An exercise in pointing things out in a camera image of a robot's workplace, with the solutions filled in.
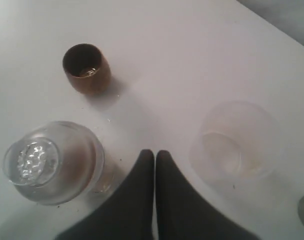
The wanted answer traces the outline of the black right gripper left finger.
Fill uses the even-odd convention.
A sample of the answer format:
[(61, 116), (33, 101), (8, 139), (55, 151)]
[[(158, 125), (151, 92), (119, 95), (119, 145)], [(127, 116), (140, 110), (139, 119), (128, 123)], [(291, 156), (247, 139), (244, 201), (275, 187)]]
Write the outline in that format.
[(151, 240), (155, 159), (144, 149), (124, 181), (95, 211), (58, 240)]

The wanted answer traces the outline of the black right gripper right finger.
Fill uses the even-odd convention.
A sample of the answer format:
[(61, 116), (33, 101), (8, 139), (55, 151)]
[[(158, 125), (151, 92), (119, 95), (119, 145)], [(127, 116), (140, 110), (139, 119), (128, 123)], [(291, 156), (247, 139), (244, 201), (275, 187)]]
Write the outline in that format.
[(155, 197), (161, 240), (258, 239), (202, 198), (166, 150), (156, 156)]

